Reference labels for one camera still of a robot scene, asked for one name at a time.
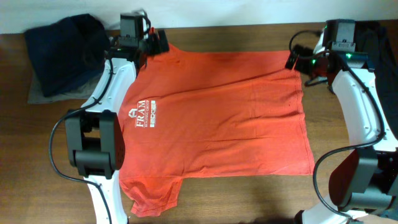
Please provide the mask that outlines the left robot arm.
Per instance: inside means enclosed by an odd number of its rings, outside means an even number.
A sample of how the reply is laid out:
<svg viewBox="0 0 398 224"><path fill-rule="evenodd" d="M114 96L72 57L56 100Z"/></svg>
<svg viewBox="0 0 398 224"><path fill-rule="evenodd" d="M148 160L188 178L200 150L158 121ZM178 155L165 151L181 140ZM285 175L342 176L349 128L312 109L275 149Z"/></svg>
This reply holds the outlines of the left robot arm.
<svg viewBox="0 0 398 224"><path fill-rule="evenodd" d="M88 186L97 223L128 223L119 187L125 144L118 113L148 56L169 50L163 30L151 31L141 9L120 15L120 34L104 53L102 76L88 100L66 115L68 159Z"/></svg>

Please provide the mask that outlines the red printed t-shirt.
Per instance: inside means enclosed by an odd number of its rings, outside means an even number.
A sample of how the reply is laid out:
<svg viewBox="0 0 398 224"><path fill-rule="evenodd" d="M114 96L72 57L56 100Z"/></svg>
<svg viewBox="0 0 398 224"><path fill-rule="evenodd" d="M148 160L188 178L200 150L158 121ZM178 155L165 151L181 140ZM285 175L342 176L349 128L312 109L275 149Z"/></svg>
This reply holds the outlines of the red printed t-shirt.
<svg viewBox="0 0 398 224"><path fill-rule="evenodd" d="M148 59L118 118L119 183L138 217L176 207L187 178L310 175L298 72L288 51L186 52Z"/></svg>

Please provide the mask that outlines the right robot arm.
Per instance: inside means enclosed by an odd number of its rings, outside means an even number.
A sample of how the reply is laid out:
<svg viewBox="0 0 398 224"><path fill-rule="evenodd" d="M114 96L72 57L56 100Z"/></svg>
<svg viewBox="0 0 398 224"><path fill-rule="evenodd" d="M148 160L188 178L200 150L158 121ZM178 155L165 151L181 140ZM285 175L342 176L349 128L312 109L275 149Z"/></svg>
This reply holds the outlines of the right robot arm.
<svg viewBox="0 0 398 224"><path fill-rule="evenodd" d="M290 44L286 68L326 83L341 105L348 157L330 175L328 195L295 223L397 219L397 60L377 21L335 19L316 31L313 49Z"/></svg>

